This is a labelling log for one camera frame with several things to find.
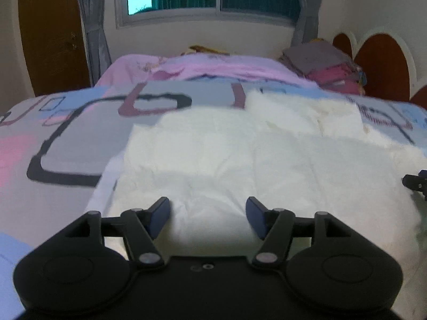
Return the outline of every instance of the black object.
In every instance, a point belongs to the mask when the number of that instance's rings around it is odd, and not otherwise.
[[[61,230],[16,266],[19,319],[399,319],[390,310],[399,264],[331,214],[297,218],[249,198],[247,219],[264,240],[253,258],[166,262],[152,239],[169,213],[161,198],[118,218],[91,211]],[[123,237],[129,261],[105,236]],[[312,245],[287,260],[293,237]]]
[[[427,201],[427,171],[422,170],[418,176],[407,174],[402,178],[402,184],[410,190],[419,191]]]

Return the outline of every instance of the pink patch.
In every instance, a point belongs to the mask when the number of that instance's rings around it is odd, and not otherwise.
[[[34,143],[34,137],[29,135],[0,139],[0,188],[9,182],[13,169]]]

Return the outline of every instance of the white wall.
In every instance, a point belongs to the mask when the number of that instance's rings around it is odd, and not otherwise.
[[[417,77],[427,76],[427,0],[344,0],[343,31],[359,41],[377,27],[393,31],[408,45]]]
[[[333,39],[341,24],[341,7],[342,0],[324,0],[319,26],[322,37]],[[114,0],[105,0],[104,28],[113,61],[131,53],[177,56],[193,44],[235,54],[277,58],[290,45],[294,30],[272,24],[213,20],[116,29]]]
[[[0,113],[33,95],[23,57],[18,0],[0,0]]]

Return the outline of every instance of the brown wooden door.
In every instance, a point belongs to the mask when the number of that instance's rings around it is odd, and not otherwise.
[[[18,10],[36,96],[89,87],[77,0],[18,0]]]

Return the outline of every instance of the crumpled white fabric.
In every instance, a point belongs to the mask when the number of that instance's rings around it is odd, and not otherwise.
[[[163,254],[248,255],[260,244],[249,196],[302,217],[328,211],[397,259],[407,282],[420,216],[401,178],[423,168],[419,149],[364,126],[350,103],[252,91],[245,111],[193,108],[134,126],[108,216],[167,196]]]

